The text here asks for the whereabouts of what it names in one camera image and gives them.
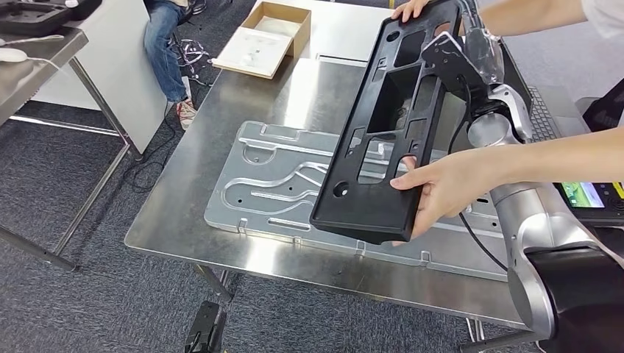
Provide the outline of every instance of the cardboard box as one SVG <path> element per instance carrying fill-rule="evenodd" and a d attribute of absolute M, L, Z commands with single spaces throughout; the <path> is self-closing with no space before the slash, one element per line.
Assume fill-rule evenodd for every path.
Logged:
<path fill-rule="evenodd" d="M 272 79 L 285 55 L 299 57 L 310 40 L 310 10 L 261 2 L 240 25 L 213 66 Z"/>

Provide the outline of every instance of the hand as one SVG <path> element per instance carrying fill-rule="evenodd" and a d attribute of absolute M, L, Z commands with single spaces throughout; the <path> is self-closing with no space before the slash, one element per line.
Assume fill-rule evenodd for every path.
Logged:
<path fill-rule="evenodd" d="M 429 2 L 429 0 L 410 0 L 405 4 L 397 7 L 397 9 L 392 13 L 392 19 L 396 20 L 399 18 L 401 13 L 403 13 L 403 23 L 407 22 L 410 16 L 417 18 L 420 16 L 420 12 L 422 8 Z"/>
<path fill-rule="evenodd" d="M 496 147 L 456 152 L 420 168 L 415 168 L 414 157 L 404 157 L 402 161 L 408 173 L 390 181 L 392 187 L 408 190 L 424 185 L 412 239 L 441 217 L 455 217 L 471 202 L 502 184 L 504 162 Z"/>

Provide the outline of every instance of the metal table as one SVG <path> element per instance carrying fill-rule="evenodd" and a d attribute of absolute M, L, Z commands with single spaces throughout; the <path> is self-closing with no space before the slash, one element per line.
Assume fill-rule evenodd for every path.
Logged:
<path fill-rule="evenodd" d="M 244 121 L 340 133 L 364 69 L 285 60 L 273 80 L 223 71 L 126 235 L 148 254 L 526 329 L 508 286 L 209 227 L 203 213 Z M 211 283 L 218 282 L 209 275 Z M 224 288 L 216 283 L 216 289 Z"/>
<path fill-rule="evenodd" d="M 17 246 L 25 252 L 29 252 L 30 254 L 33 254 L 48 263 L 57 265 L 68 271 L 73 271 L 76 268 L 76 265 L 62 258 L 60 256 L 61 252 L 64 250 L 80 222 L 83 220 L 95 202 L 97 196 L 106 185 L 110 176 L 117 169 L 117 166 L 124 158 L 124 155 L 129 151 L 136 153 L 138 156 L 140 155 L 133 146 L 132 141 L 127 137 L 127 134 L 118 122 L 117 117 L 115 117 L 115 114 L 111 111 L 108 104 L 104 100 L 104 97 L 102 97 L 101 93 L 95 87 L 85 69 L 75 57 L 76 53 L 88 43 L 88 39 L 85 34 L 79 29 L 70 28 L 62 28 L 57 34 L 63 35 L 65 38 L 63 40 L 55 41 L 23 43 L 10 47 L 25 51 L 29 57 L 49 60 L 59 67 L 69 63 L 89 94 L 91 94 L 93 99 L 96 101 L 113 129 L 102 129 L 92 126 L 69 124 L 62 121 L 50 121 L 34 117 L 13 115 L 22 105 L 24 105 L 24 103 L 35 95 L 37 90 L 39 90 L 39 88 L 46 83 L 48 79 L 50 79 L 57 72 L 57 69 L 53 65 L 43 61 L 33 60 L 27 60 L 22 63 L 0 63 L 0 126 L 7 120 L 11 119 L 65 129 L 75 129 L 84 132 L 119 137 L 123 140 L 124 146 L 105 171 L 104 176 L 99 180 L 96 187 L 93 189 L 86 202 L 80 208 L 78 214 L 69 224 L 67 230 L 52 251 L 48 251 L 21 235 L 11 232 L 2 225 L 0 225 L 0 239 L 8 241 L 12 245 Z M 22 39 L 12 35 L 2 35 L 2 38 L 6 41 Z"/>

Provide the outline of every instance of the white sleeve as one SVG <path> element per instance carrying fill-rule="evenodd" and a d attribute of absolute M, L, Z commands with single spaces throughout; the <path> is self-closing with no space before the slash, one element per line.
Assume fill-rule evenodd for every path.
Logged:
<path fill-rule="evenodd" d="M 581 0 L 587 20 L 605 38 L 624 35 L 624 0 Z"/>

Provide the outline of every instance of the gray robot arm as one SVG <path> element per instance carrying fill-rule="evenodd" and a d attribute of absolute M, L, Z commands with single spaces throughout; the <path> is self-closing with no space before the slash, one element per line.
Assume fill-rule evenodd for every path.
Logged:
<path fill-rule="evenodd" d="M 477 118 L 468 131 L 470 143 L 474 147 L 520 143 L 514 137 L 510 121 L 520 119 L 497 113 Z M 516 309 L 527 327 L 544 338 L 551 338 L 556 329 L 556 315 L 547 288 L 528 255 L 579 246 L 598 247 L 598 244 L 552 184 L 502 185 L 490 194 L 508 250 L 508 283 Z"/>
<path fill-rule="evenodd" d="M 474 147 L 527 142 L 532 134 L 525 102 L 497 76 L 499 43 L 483 28 L 474 0 L 458 1 L 465 32 L 472 35 L 462 46 L 460 38 L 441 33 L 422 57 L 448 91 L 469 102 L 468 137 Z M 624 325 L 622 258 L 574 217 L 552 184 L 502 185 L 491 195 L 506 244 L 509 290 L 526 326 L 544 339 L 556 338 L 565 347 L 562 352 L 624 352 L 617 344 L 610 350 L 599 346 L 605 333 L 621 340 L 618 332 L 602 329 L 600 337 L 577 332 L 601 320 L 599 315 L 579 318 L 594 309 L 605 310 L 602 317 L 608 316 L 610 325 Z"/>

